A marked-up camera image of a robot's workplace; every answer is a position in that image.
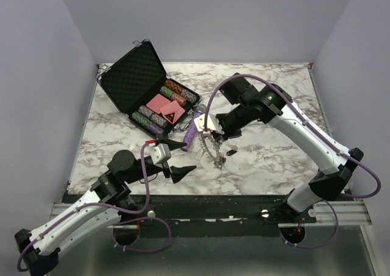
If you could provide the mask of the round metal keyring disc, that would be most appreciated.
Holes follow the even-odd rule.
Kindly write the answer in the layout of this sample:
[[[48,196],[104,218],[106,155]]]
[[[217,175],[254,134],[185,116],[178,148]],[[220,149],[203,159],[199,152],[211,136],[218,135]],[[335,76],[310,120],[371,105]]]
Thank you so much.
[[[208,159],[213,162],[215,168],[222,169],[226,162],[226,158],[220,152],[221,143],[215,141],[211,135],[206,135],[204,133],[199,133],[198,137],[200,147],[203,149]]]

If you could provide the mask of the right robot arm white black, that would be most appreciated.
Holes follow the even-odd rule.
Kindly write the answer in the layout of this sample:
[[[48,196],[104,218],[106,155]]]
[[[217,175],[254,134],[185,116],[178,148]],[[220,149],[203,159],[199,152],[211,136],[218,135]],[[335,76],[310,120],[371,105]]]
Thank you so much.
[[[255,120],[261,121],[287,136],[317,165],[316,176],[294,188],[283,201],[280,214],[285,221],[294,222],[309,206],[320,200],[335,200],[342,193],[364,157],[359,148],[343,146],[312,124],[292,97],[274,83],[257,90],[236,73],[219,90],[235,108],[216,115],[222,132],[215,133],[215,138],[239,137],[243,127]]]

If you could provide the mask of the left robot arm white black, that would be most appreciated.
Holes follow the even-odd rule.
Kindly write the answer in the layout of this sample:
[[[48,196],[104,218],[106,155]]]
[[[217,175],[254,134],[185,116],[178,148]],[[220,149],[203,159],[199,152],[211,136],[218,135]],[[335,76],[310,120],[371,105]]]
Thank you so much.
[[[60,253],[93,230],[139,223],[151,199],[149,176],[162,172],[178,183],[195,169],[168,165],[171,152],[185,146],[185,142],[159,135],[142,145],[140,158],[127,149],[115,153],[107,171],[75,203],[41,227],[15,234],[17,270],[46,275],[58,265]]]

